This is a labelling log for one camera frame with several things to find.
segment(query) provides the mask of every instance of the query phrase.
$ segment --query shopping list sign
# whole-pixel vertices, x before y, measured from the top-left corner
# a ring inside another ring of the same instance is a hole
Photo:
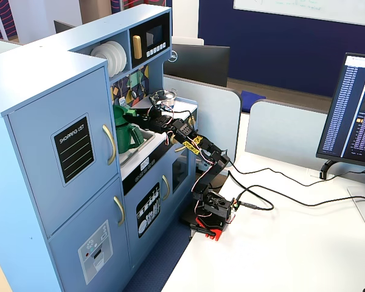
[[[86,117],[55,135],[54,142],[65,183],[94,161]]]

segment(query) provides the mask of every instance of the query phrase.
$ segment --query cubicle partition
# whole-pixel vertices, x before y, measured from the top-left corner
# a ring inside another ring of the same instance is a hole
[[[311,108],[259,100],[252,106],[245,151],[314,170],[318,175],[326,160],[316,158],[327,114]],[[329,173],[363,171],[365,167],[338,163]],[[365,183],[365,175],[347,174],[345,178]]]

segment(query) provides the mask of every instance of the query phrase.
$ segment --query blue carpet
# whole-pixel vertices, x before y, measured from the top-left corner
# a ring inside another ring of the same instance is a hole
[[[190,228],[177,219],[167,228],[123,292],[158,292],[188,246]]]
[[[244,90],[241,93],[241,97],[242,97],[242,112],[243,113],[250,113],[251,107],[258,99],[266,99],[265,96],[260,96],[258,94],[244,91]]]

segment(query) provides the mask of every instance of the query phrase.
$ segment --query black label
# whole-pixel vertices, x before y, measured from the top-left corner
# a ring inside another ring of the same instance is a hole
[[[159,182],[151,189],[136,206],[136,219],[138,223],[138,237],[141,238],[161,211],[159,196]]]
[[[170,147],[172,147],[172,144],[169,144],[168,146],[166,146],[163,142],[159,144],[159,146],[123,180],[122,184],[124,195],[128,194],[128,192],[145,176],[151,167],[155,165],[155,163],[159,161],[165,153],[167,153]]]
[[[94,160],[86,117],[54,136],[54,142],[65,183]]]

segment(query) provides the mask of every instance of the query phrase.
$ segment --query yellow tape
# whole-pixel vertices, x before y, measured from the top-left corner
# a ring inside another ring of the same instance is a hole
[[[201,136],[197,136],[193,141],[197,144],[197,145],[199,145],[199,143],[200,143],[200,141],[201,140],[203,140],[203,137],[201,137]]]
[[[192,151],[192,152],[194,152],[196,155],[198,155],[199,154],[199,150],[197,150],[191,143],[189,143],[188,141],[184,141],[183,143],[182,143],[185,147],[187,147],[188,148],[188,150],[190,150],[190,151]]]

